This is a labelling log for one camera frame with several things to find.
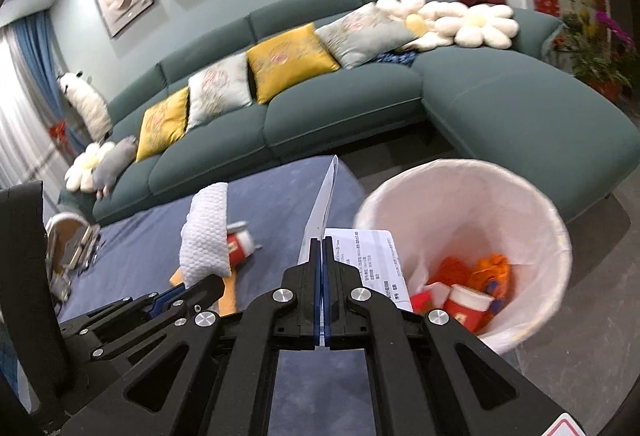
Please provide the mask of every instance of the screw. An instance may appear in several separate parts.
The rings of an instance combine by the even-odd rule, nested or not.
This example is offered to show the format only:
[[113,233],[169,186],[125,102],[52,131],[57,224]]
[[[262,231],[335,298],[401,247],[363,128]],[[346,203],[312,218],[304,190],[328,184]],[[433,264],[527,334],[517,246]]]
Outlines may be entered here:
[[273,292],[273,300],[277,302],[289,302],[293,299],[293,292],[286,288],[278,288]]
[[371,299],[371,292],[367,288],[354,288],[351,290],[351,298],[354,301],[368,301]]
[[449,314],[444,310],[431,310],[428,315],[429,322],[437,326],[443,326],[449,322]]
[[211,326],[216,321],[216,314],[212,311],[204,311],[196,315],[196,324],[206,328]]

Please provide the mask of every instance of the purple flower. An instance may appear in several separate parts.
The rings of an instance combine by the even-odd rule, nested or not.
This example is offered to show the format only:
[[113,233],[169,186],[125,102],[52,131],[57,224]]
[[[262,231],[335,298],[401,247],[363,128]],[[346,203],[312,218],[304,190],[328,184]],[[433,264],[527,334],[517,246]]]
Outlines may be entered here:
[[620,27],[620,25],[616,20],[607,16],[601,10],[598,10],[598,12],[596,12],[596,20],[599,23],[602,23],[607,28],[609,28],[616,35],[616,37],[620,39],[620,41],[624,42],[629,48],[634,47],[633,40],[629,37],[627,33],[625,33],[624,30],[622,30],[622,28]]

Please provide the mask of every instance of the green sofa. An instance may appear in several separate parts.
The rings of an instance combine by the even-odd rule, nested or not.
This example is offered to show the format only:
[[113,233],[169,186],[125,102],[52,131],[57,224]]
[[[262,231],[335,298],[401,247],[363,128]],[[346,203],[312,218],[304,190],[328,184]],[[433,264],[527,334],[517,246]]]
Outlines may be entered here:
[[[145,110],[205,66],[294,26],[329,23],[376,0],[283,0],[196,39],[109,103],[115,142],[138,136]],[[162,155],[132,164],[113,193],[63,190],[60,203],[107,225],[150,207],[407,124],[431,121],[462,156],[522,175],[569,221],[640,161],[640,133],[614,105],[540,59],[561,23],[517,9],[512,50],[455,46],[412,68],[366,64],[298,84],[190,131]]]

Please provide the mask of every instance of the sofa armrest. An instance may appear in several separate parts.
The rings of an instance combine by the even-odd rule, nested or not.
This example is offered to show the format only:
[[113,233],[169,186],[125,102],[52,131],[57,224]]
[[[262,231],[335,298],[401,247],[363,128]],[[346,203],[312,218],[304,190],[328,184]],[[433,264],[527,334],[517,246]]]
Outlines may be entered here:
[[548,54],[564,24],[554,16],[535,10],[513,9],[513,12],[513,19],[520,25],[518,35],[513,38],[513,49],[542,59]]
[[79,212],[91,225],[96,223],[94,218],[95,193],[69,192],[65,188],[60,190],[58,205],[64,209]]

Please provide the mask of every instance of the trash bin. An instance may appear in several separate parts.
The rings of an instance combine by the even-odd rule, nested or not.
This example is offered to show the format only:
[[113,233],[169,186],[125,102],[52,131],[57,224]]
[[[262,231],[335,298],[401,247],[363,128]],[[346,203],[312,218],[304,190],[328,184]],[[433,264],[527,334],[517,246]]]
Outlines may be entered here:
[[498,165],[440,159],[405,171],[364,201],[356,229],[391,232],[409,295],[447,256],[475,265],[491,253],[511,263],[508,304],[479,334],[504,353],[558,310],[571,274],[571,242],[549,198]]

